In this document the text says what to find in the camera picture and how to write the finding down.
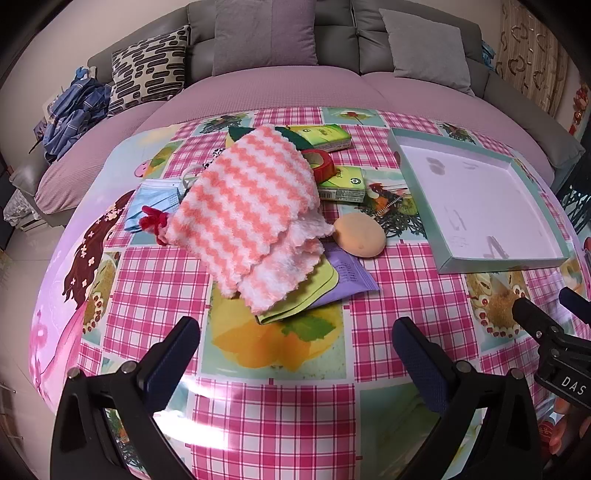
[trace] purple packet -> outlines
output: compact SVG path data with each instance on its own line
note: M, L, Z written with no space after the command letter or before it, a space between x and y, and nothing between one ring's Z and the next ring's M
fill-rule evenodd
M324 243L324 254L339 274L336 287L322 295L306 310L341 300L363 291L379 290L374 278L364 269L356 257L348 254L334 242Z

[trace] pink cartoon face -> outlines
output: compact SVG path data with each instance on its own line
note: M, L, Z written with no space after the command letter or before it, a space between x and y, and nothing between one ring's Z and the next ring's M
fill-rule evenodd
M143 177L144 173L146 173L146 170L148 170L149 164L150 160L143 162L138 168L135 169L134 175L139 178Z

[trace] striped towel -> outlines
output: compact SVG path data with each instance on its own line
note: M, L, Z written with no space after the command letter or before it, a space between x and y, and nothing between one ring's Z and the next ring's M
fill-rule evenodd
M308 162L264 125L227 148L170 220L169 243L205 262L221 293L237 291L254 314L306 279L334 228L318 212Z

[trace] patterned brown panel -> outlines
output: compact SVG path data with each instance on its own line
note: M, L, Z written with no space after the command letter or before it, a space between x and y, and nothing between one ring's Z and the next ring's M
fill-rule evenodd
M502 3L501 52L496 72L554 116L569 56L550 30L517 0Z
M189 25L113 53L109 116L152 100L167 100L184 87Z

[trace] hand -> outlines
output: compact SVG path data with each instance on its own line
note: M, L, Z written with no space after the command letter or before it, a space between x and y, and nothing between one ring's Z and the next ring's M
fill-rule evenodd
M554 402L554 411L556 413L563 414L558 423L552 430L552 436L550 437L549 450L552 455L557 454L562 449L562 440L564 433L566 432L567 423L569 420L569 413L572 412L572 406L566 400L562 398L556 398ZM583 435L587 432L589 425L591 424L591 417L587 417L583 420L579 427L579 438L583 438Z

